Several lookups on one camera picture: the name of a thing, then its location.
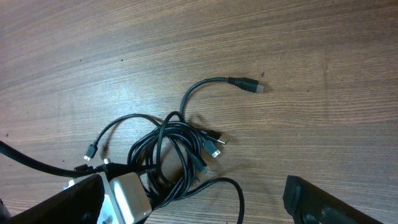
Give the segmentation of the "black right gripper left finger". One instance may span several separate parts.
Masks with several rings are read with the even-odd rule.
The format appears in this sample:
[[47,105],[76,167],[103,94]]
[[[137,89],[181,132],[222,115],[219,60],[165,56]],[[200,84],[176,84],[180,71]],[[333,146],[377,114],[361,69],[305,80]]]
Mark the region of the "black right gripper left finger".
[[91,175],[42,203],[6,220],[8,224],[95,224],[104,201],[100,175]]

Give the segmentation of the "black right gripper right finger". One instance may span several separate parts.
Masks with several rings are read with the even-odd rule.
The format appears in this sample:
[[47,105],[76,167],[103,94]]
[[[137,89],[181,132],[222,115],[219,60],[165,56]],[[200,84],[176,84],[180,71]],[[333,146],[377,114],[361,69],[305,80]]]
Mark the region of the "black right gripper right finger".
[[294,175],[287,177],[283,202],[287,213],[299,224],[381,224],[380,221]]

